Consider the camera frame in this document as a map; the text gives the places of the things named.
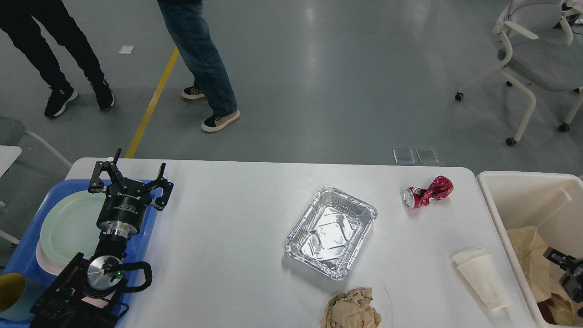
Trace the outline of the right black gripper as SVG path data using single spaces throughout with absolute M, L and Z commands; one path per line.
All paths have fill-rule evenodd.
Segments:
M 558 265 L 565 273 L 559 280 L 560 285 L 575 303 L 583 301 L 583 262 L 576 260 L 575 257 L 565 255 L 564 253 L 548 247 L 543 257 L 552 263 Z

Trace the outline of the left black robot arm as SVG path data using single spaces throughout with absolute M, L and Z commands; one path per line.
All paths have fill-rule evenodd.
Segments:
M 164 210 L 174 185 L 164 177 L 165 163 L 148 183 L 124 177 L 117 166 L 120 153 L 96 162 L 87 189 L 105 194 L 94 255 L 85 259 L 79 252 L 71 259 L 32 305 L 32 328 L 113 328 L 129 310 L 125 305 L 121 313 L 114 312 L 123 304 L 123 293 L 142 292 L 152 284 L 151 265 L 127 262 L 126 249 L 140 233 L 148 207 Z

